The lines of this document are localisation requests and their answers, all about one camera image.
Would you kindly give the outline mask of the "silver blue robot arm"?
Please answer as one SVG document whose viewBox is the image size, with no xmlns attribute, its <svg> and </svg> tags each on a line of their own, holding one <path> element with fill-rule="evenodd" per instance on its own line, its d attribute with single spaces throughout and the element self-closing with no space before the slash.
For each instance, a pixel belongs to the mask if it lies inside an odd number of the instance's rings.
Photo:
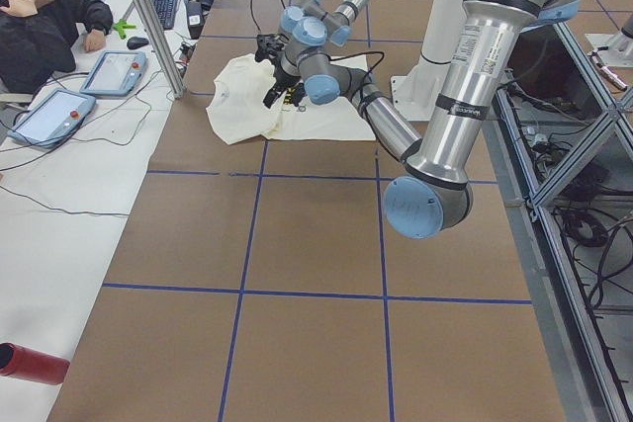
<svg viewBox="0 0 633 422">
<path fill-rule="evenodd" d="M 462 0 L 465 22 L 425 132 L 407 121 L 369 72 L 338 65 L 325 51 L 327 43 L 347 42 L 369 1 L 343 0 L 333 12 L 319 0 L 287 7 L 278 31 L 257 39 L 256 60 L 274 68 L 263 103 L 271 106 L 297 85 L 317 105 L 349 100 L 406 171 L 385 192 L 390 225 L 424 239 L 460 223 L 472 208 L 465 165 L 520 33 L 570 19 L 580 0 Z"/>
<path fill-rule="evenodd" d="M 255 60 L 276 61 L 291 41 L 304 47 L 322 46 L 326 42 L 345 45 L 353 23 L 369 1 L 342 0 L 335 10 L 328 11 L 321 0 L 298 0 L 283 10 L 277 33 L 257 35 Z"/>
</svg>

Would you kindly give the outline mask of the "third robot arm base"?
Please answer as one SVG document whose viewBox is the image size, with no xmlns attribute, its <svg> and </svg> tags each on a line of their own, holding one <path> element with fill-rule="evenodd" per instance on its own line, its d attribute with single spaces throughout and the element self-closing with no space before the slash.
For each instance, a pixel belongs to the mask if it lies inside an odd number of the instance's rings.
<svg viewBox="0 0 633 422">
<path fill-rule="evenodd" d="M 632 17 L 616 34 L 585 34 L 591 45 L 590 56 L 601 66 L 632 67 Z"/>
</svg>

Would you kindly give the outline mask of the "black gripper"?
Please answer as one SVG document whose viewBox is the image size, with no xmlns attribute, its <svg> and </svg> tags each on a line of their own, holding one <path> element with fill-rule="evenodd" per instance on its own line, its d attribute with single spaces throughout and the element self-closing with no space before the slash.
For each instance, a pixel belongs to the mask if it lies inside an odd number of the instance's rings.
<svg viewBox="0 0 633 422">
<path fill-rule="evenodd" d="M 263 99 L 263 104 L 266 108 L 271 108 L 282 93 L 294 88 L 300 82 L 299 71 L 297 67 L 286 58 L 285 46 L 282 43 L 274 47 L 271 52 L 270 61 L 274 66 L 273 76 L 275 83 Z"/>
<path fill-rule="evenodd" d="M 254 60 L 256 62 L 268 60 L 272 65 L 278 65 L 288 41 L 289 38 L 285 34 L 258 34 Z"/>
</svg>

